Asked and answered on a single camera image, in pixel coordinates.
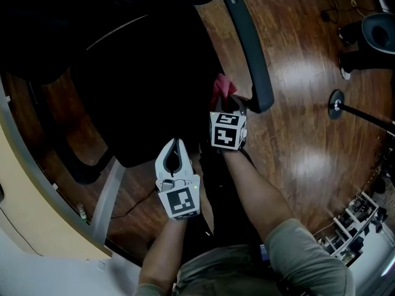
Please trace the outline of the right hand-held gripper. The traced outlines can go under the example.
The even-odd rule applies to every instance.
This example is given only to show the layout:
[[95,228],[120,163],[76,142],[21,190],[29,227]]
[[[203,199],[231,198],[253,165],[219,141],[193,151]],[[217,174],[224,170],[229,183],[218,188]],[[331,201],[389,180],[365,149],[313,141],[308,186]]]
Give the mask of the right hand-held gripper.
[[210,142],[213,147],[238,150],[246,140],[247,112],[239,96],[218,96],[214,112],[210,112]]

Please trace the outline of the person's right forearm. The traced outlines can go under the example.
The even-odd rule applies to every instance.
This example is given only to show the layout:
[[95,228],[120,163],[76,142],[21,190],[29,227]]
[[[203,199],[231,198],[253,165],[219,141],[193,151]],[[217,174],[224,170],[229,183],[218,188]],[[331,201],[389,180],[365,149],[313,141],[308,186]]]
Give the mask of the person's right forearm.
[[294,218],[290,206],[283,194],[240,151],[226,150],[223,157],[244,211],[265,242],[277,226]]

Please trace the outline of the light wooden desk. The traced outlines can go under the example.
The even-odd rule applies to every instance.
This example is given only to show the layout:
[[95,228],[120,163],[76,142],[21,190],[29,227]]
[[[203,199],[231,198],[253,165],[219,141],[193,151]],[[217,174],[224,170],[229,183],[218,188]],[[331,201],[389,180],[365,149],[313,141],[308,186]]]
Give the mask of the light wooden desk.
[[9,108],[0,77],[0,230],[21,250],[44,257],[103,260],[105,245],[125,169],[115,162],[90,224],[54,189],[27,149]]

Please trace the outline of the black office chair seat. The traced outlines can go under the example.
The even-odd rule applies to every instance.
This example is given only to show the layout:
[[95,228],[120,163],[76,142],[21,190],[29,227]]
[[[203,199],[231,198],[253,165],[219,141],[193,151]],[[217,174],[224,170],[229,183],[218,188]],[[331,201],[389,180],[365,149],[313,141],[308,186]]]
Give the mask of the black office chair seat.
[[127,168],[180,138],[206,134],[216,77],[223,72],[194,6],[161,9],[106,36],[70,67],[93,125]]

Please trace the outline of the person's left forearm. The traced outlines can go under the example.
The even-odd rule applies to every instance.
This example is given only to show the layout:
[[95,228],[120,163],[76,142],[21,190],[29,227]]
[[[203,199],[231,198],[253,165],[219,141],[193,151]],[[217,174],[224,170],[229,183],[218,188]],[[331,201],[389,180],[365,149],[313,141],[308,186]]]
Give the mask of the person's left forearm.
[[139,274],[139,284],[152,284],[169,292],[181,266],[187,220],[168,219],[151,248]]

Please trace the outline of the black stanchion post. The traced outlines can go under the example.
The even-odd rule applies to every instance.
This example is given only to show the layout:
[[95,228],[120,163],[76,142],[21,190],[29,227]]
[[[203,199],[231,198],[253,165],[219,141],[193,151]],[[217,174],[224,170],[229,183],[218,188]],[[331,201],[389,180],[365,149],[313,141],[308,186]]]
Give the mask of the black stanchion post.
[[328,101],[328,114],[332,120],[337,120],[340,118],[342,112],[351,113],[359,118],[367,120],[370,123],[384,129],[387,132],[390,132],[395,135],[395,124],[387,123],[383,120],[375,118],[367,113],[364,113],[360,110],[352,108],[348,105],[344,104],[344,94],[342,91],[336,89],[331,93],[331,96]]

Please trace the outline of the pink cloth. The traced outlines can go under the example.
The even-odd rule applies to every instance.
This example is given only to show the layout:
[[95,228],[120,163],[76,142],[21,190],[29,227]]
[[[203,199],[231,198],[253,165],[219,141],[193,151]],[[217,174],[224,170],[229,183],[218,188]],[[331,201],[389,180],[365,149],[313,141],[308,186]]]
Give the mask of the pink cloth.
[[216,109],[218,100],[222,101],[222,109],[224,111],[229,111],[228,96],[237,92],[236,86],[231,80],[229,80],[224,74],[219,73],[214,81],[212,98],[209,103],[210,111]]

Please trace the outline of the grey oval shell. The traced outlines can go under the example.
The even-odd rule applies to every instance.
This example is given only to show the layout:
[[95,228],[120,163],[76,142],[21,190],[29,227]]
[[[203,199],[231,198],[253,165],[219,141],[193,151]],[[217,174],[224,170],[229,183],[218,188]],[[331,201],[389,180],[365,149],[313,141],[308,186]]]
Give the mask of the grey oval shell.
[[371,14],[362,21],[362,33],[366,42],[374,49],[395,54],[395,14]]

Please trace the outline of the person's black trousers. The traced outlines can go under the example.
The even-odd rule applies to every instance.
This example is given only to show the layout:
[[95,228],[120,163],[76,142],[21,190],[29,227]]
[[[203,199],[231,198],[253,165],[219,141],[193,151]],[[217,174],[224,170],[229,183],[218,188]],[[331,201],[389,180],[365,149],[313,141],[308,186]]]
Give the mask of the person's black trousers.
[[219,247],[262,244],[240,202],[222,153],[208,144],[202,144],[200,148],[199,163],[214,216],[215,244]]

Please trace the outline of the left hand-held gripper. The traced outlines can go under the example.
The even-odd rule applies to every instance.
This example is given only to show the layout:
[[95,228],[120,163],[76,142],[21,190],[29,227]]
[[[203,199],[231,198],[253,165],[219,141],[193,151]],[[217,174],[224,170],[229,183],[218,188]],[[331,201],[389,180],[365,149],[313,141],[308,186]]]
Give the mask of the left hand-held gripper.
[[[172,150],[178,165],[171,172],[167,160]],[[191,160],[182,139],[173,138],[166,143],[156,158],[155,172],[158,195],[170,219],[184,220],[201,213],[200,177],[192,175]],[[172,175],[189,177],[171,178]]]

